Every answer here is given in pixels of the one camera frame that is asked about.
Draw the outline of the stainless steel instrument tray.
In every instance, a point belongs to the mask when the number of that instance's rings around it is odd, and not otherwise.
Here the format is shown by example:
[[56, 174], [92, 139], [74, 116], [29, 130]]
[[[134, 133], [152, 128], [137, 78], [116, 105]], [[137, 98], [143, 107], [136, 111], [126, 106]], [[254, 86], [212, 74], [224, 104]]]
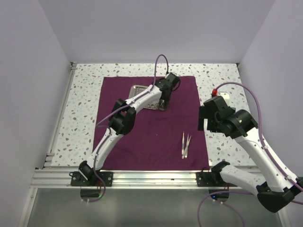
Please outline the stainless steel instrument tray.
[[[131, 86], [131, 89], [130, 89], [130, 93], [129, 93], [129, 96], [128, 96], [128, 99], [129, 98], [133, 98], [134, 96], [142, 93], [145, 89], [147, 88], [147, 86], [144, 86], [144, 85], [133, 85]], [[155, 105], [158, 103], [159, 99], [158, 100], [155, 100], [153, 102], [150, 102], [149, 104], [152, 104], [152, 105]]]

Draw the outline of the steel tweezers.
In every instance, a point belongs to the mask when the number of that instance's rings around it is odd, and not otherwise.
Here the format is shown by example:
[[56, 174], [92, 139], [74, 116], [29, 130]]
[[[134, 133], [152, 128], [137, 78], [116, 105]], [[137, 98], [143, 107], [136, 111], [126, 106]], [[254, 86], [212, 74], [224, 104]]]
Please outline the steel tweezers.
[[184, 159], [185, 155], [186, 155], [188, 139], [189, 139], [189, 136], [187, 137], [187, 139], [185, 139], [185, 133], [183, 132], [183, 135], [182, 135], [182, 150], [181, 150], [182, 159]]
[[187, 158], [187, 154], [188, 154], [188, 149], [189, 149], [189, 144], [190, 144], [190, 140], [191, 140], [191, 136], [188, 134], [187, 137], [189, 136], [189, 139], [187, 141], [187, 149], [186, 149], [186, 155], [185, 155], [185, 158]]

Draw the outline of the purple surgical drape cloth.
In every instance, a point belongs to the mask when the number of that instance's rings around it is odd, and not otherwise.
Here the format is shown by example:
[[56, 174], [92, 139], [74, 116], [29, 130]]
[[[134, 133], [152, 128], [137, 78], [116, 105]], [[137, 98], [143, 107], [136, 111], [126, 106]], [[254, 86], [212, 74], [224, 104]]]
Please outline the purple surgical drape cloth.
[[[200, 100], [193, 76], [180, 79], [166, 111], [142, 109], [131, 132], [107, 156], [105, 170], [201, 170], [208, 168], [205, 134], [198, 130]], [[181, 158], [182, 135], [191, 136], [187, 158]]]

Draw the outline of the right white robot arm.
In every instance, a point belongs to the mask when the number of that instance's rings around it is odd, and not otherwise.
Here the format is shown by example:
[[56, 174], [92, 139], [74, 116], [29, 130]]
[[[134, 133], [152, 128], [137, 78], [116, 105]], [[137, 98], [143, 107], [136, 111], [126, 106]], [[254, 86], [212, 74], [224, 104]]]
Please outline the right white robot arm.
[[296, 176], [275, 154], [266, 140], [258, 135], [258, 124], [246, 110], [236, 111], [223, 104], [204, 104], [199, 108], [198, 129], [220, 132], [234, 139], [249, 154], [262, 177], [240, 170], [221, 161], [202, 174], [204, 180], [215, 185], [231, 183], [255, 195], [268, 211], [276, 213], [301, 193], [303, 179]]

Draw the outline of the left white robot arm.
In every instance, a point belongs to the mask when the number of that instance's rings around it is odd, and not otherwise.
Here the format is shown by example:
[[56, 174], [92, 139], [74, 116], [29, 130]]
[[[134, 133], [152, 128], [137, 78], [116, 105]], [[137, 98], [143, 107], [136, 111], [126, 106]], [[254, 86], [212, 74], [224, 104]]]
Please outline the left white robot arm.
[[112, 113], [100, 121], [108, 120], [104, 136], [92, 154], [79, 165], [78, 171], [85, 184], [93, 186], [97, 183], [99, 177], [97, 170], [102, 168], [116, 143], [131, 132], [137, 113], [159, 99], [169, 101], [172, 90], [172, 85], [150, 85], [132, 98], [116, 101]]

